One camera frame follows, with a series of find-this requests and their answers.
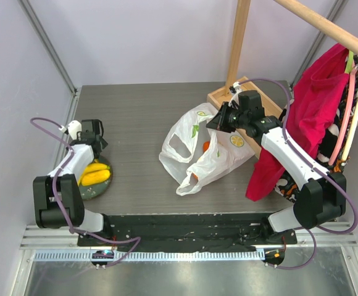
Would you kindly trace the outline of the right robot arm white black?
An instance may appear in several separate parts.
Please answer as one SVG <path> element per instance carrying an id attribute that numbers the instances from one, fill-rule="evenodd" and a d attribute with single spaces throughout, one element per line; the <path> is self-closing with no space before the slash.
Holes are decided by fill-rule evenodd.
<path id="1" fill-rule="evenodd" d="M 223 102 L 206 126 L 226 133 L 245 130 L 279 161 L 298 186 L 294 205 L 271 214 L 260 228 L 266 243 L 275 243 L 289 229 L 312 229 L 345 214 L 346 178 L 342 173 L 330 173 L 306 154 L 277 117 L 266 116 L 257 91 L 240 92 L 237 107 Z"/>

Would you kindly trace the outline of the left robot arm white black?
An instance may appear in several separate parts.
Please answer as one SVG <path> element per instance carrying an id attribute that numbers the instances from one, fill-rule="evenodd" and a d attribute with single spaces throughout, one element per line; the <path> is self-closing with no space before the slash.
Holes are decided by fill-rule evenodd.
<path id="1" fill-rule="evenodd" d="M 67 154 L 55 169 L 33 180 L 37 226 L 48 229 L 67 226 L 71 233 L 91 236 L 100 246 L 108 245 L 113 238 L 109 218 L 85 208 L 78 185 L 86 167 L 107 146 L 102 121 L 74 120 L 63 126 L 48 118 L 33 117 L 30 123 L 67 148 Z"/>

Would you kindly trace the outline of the orange persimmon fruit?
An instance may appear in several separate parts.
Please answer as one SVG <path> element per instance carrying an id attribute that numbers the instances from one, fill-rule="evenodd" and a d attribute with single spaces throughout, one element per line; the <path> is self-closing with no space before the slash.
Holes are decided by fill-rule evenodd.
<path id="1" fill-rule="evenodd" d="M 202 145 L 202 151 L 205 153 L 205 152 L 209 149 L 209 146 L 210 146 L 210 142 L 209 142 L 209 141 L 206 141 L 206 142 Z"/>

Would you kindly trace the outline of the white plastic bag lemon print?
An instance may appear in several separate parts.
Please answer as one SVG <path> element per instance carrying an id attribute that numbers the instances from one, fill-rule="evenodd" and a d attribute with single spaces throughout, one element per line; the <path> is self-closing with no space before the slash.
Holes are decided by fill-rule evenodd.
<path id="1" fill-rule="evenodd" d="M 216 114 L 217 109 L 212 104 L 198 105 L 171 127 L 163 142 L 159 161 L 178 183 L 176 194 L 179 196 L 199 192 L 254 156 L 239 132 L 224 133 L 206 128 Z M 204 153 L 202 145 L 206 141 L 210 146 Z"/>

